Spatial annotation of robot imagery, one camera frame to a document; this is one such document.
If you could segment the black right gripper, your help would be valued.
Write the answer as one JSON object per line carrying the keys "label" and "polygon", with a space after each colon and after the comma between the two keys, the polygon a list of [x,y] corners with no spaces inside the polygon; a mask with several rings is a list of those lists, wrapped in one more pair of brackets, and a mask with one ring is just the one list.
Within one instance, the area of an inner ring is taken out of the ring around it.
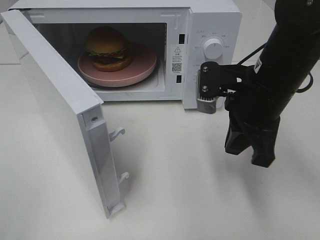
{"label": "black right gripper", "polygon": [[250,143],[242,127],[257,132],[251,136],[253,155],[251,163],[270,167],[275,160],[275,143],[282,113],[282,90],[279,86],[260,82],[224,84],[227,94],[225,109],[229,113],[225,152],[239,155]]}

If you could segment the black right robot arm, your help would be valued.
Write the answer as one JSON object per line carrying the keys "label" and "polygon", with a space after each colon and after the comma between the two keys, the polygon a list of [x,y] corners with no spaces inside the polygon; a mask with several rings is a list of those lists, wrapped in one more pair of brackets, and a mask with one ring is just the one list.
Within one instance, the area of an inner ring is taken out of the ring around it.
{"label": "black right robot arm", "polygon": [[253,148],[251,162],[269,167],[275,159],[280,116],[320,57],[320,3],[278,0],[276,25],[248,84],[227,96],[229,128],[225,151],[238,155]]}

